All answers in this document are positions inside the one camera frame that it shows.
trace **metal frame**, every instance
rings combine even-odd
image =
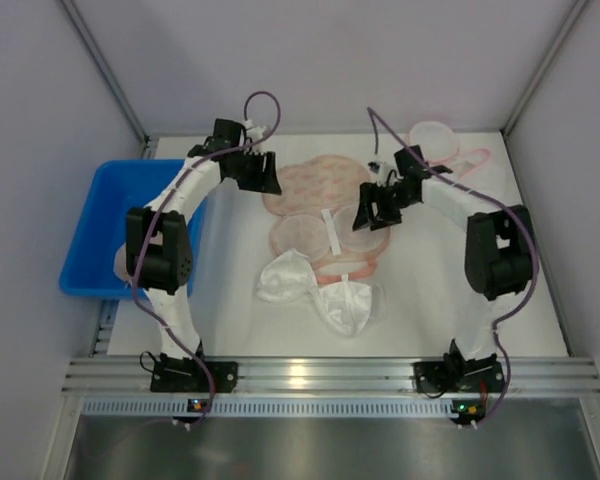
[[[593,0],[575,0],[573,2],[571,10],[569,10],[569,13],[562,21],[558,32],[553,38],[546,53],[543,55],[542,60],[538,64],[538,67],[531,77],[531,80],[529,80],[529,83],[522,92],[522,95],[516,102],[516,105],[513,108],[507,123],[502,129],[502,136],[505,140],[513,132],[518,120],[529,106],[529,103],[533,99],[535,93],[538,91],[540,85],[542,85],[542,82],[546,79],[551,67],[555,64],[556,59],[562,52],[566,41],[573,33],[576,25],[580,19],[582,19],[592,1]]]
[[[67,16],[71,26],[78,34],[78,38],[87,50],[89,58],[93,61],[98,74],[104,81],[107,89],[111,93],[113,100],[120,109],[120,112],[124,116],[125,120],[133,130],[133,133],[138,137],[141,144],[145,145],[149,141],[149,136],[145,132],[142,123],[138,119],[138,116],[133,110],[133,107],[129,103],[124,90],[120,86],[116,75],[113,73],[113,69],[107,62],[102,50],[98,46],[95,37],[89,29],[89,25],[84,20],[84,17],[80,13],[80,9],[76,5],[74,0],[56,0],[61,10]]]
[[[157,140],[155,137],[150,138],[142,126],[75,0],[56,0],[56,2],[66,14],[116,105],[141,142],[142,158],[152,158],[155,155]],[[590,4],[591,0],[574,0],[571,10],[502,130],[505,142]],[[560,313],[559,301],[554,300],[554,302]],[[105,403],[117,401],[120,407],[120,405],[133,405],[138,402],[155,404],[164,398],[149,392],[150,377],[139,368],[135,357],[106,355],[115,305],[116,302],[103,302],[98,329],[94,333],[92,342],[91,358],[78,358],[70,364],[63,386],[63,405],[40,477],[42,479],[64,477],[78,420],[83,414],[85,404],[93,405],[93,402],[100,398]],[[343,399],[348,402],[371,402],[372,404],[399,401],[406,402],[407,405],[418,405],[423,402],[413,387],[413,363],[423,359],[231,358],[230,360],[239,363],[238,385],[235,393],[218,397],[220,403],[232,404],[233,402],[235,405],[239,402],[277,402],[277,404],[287,402],[289,404],[289,402],[307,399],[326,401],[329,405],[342,402]],[[580,399],[593,449],[600,464],[600,379],[593,361],[588,358],[515,358],[512,362],[514,376],[509,397]],[[438,404],[444,405],[444,402],[449,399],[467,396],[470,395],[445,395],[445,399]],[[182,402],[185,397],[190,398],[191,395],[172,395],[168,397],[168,402],[179,404],[178,402]],[[238,413],[249,414],[246,410]]]
[[[222,357],[238,362],[234,396],[366,396],[422,399],[414,388],[413,365],[431,358],[271,358]],[[588,358],[513,358],[509,397],[600,398],[600,378]],[[117,397],[152,395],[151,377],[136,357],[76,358],[71,361],[64,395]],[[450,393],[445,398],[473,398]]]
[[[451,416],[448,394],[424,400],[413,387],[421,358],[215,358],[237,361],[238,384],[219,395],[216,416],[440,418]],[[514,358],[510,399],[580,399],[600,465],[600,378],[588,358]],[[190,399],[206,394],[154,394],[135,357],[106,355],[71,361],[64,404],[40,478],[63,478],[80,415],[187,416]]]

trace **pink fabric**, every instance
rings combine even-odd
[[[281,216],[269,239],[276,255],[291,248],[307,255],[314,271],[333,264],[366,264],[343,273],[351,279],[369,277],[376,269],[376,257],[389,245],[389,229],[353,232],[360,184],[370,181],[361,164],[339,155],[321,155],[304,164],[278,171],[282,196],[263,195],[265,208]],[[333,255],[321,211],[329,209],[342,253]],[[340,275],[318,273],[321,284],[340,281]]]

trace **blue plastic bin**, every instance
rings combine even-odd
[[[114,160],[96,171],[73,236],[60,288],[70,295],[106,299],[131,298],[131,289],[113,273],[116,251],[125,238],[125,217],[158,196],[182,168],[184,160]],[[204,201],[189,222],[194,266],[204,223]],[[188,292],[193,290],[194,272]]]

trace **white fabric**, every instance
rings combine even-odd
[[[292,249],[264,268],[256,295],[268,302],[282,303],[310,293],[324,322],[335,332],[352,337],[369,321],[374,292],[370,285],[350,282],[348,275],[342,278],[342,282],[318,288],[309,258]]]
[[[288,250],[267,265],[256,289],[262,300],[272,303],[291,302],[318,288],[309,258],[297,250]]]
[[[322,218],[324,219],[324,224],[327,226],[327,235],[329,237],[329,243],[331,244],[331,253],[333,253],[334,257],[338,256],[342,253],[342,250],[340,249],[336,226],[333,223],[333,217],[328,208],[322,209]]]

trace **robotic arm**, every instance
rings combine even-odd
[[[418,147],[411,147],[421,156]],[[459,335],[440,362],[416,365],[416,385],[425,394],[446,391],[489,391],[503,388],[502,367],[496,360],[492,322],[506,309],[511,297],[522,292],[532,278],[531,255],[524,237],[504,211],[462,192],[439,179],[402,149],[394,155],[397,174],[391,182],[364,183],[360,186],[360,204],[353,229],[376,230],[402,221],[400,210],[415,203],[430,205],[466,232],[465,275],[475,293],[469,315],[462,319]],[[391,168],[374,162],[377,172]],[[452,173],[444,166],[437,173]],[[528,210],[512,207],[529,232]]]
[[[213,135],[204,145],[196,145],[185,159],[182,169],[158,197],[145,207],[133,207],[126,218],[126,267],[135,273],[149,224],[167,197],[154,231],[162,233],[162,245],[150,244],[141,265],[138,287],[145,289],[154,312],[171,332],[191,351],[201,353],[202,343],[191,319],[187,299],[187,282],[193,269],[191,242],[187,223],[204,198],[225,178],[233,178],[240,190],[280,195],[276,176],[275,153],[263,152],[261,144],[245,150],[216,156],[205,156],[238,147],[245,141],[260,140],[263,127],[231,120],[217,119]],[[161,328],[162,354],[168,358],[185,356],[165,328]]]

